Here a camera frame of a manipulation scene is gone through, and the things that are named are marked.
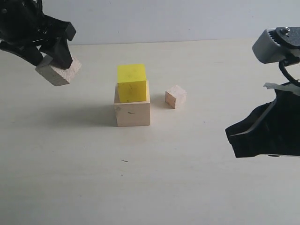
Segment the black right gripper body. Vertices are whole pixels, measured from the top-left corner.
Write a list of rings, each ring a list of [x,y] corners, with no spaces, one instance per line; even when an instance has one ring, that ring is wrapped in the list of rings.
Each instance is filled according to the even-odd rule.
[[[278,155],[300,156],[300,97],[289,91],[275,90],[272,118]]]

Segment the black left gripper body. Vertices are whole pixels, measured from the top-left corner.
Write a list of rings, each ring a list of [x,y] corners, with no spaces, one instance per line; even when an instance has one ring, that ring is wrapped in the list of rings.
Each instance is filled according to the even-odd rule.
[[[2,0],[0,2],[0,49],[25,51],[28,48],[56,51],[59,20],[44,14],[42,1]]]

